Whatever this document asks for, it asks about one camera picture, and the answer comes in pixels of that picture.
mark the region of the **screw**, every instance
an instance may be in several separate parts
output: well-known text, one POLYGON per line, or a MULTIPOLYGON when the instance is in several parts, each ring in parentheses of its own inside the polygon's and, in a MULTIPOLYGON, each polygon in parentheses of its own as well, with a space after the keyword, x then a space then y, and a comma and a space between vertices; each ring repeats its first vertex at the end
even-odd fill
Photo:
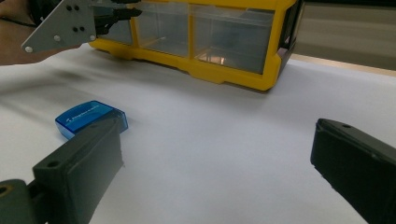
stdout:
POLYGON ((58 36, 58 35, 55 35, 55 36, 53 37, 53 39, 54 39, 56 42, 61 41, 61 37, 58 36))
POLYGON ((25 51, 28 53, 32 53, 33 52, 33 48, 32 47, 26 47, 25 51))

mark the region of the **hole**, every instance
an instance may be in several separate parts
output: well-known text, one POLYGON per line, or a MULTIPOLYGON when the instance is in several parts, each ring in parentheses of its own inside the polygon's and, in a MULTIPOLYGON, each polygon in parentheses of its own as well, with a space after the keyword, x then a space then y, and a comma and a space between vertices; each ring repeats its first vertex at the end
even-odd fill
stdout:
POLYGON ((56 166, 58 166, 59 165, 59 162, 58 161, 52 161, 52 162, 50 162, 47 166, 48 167, 56 167, 56 166))
POLYGON ((1 186, 0 187, 0 195, 7 192, 8 188, 6 186, 1 186))

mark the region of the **hand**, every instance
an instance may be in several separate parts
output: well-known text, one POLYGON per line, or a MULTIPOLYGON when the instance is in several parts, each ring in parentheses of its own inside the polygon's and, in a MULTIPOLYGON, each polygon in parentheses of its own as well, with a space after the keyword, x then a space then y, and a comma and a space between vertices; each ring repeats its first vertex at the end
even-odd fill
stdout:
MULTIPOLYGON (((0 17, 33 24, 29 0, 0 0, 0 17)), ((26 53, 21 44, 35 28, 0 20, 0 65, 38 63, 66 49, 26 53)))

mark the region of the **white surface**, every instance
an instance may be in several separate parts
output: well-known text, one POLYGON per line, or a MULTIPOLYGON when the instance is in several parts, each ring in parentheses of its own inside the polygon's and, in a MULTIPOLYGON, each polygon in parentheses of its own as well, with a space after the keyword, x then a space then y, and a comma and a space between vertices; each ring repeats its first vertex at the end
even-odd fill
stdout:
POLYGON ((98 100, 125 111, 125 167, 92 224, 364 223, 310 164, 319 118, 396 147, 396 78, 290 61, 262 93, 83 46, 0 67, 0 179, 65 142, 54 119, 98 100))

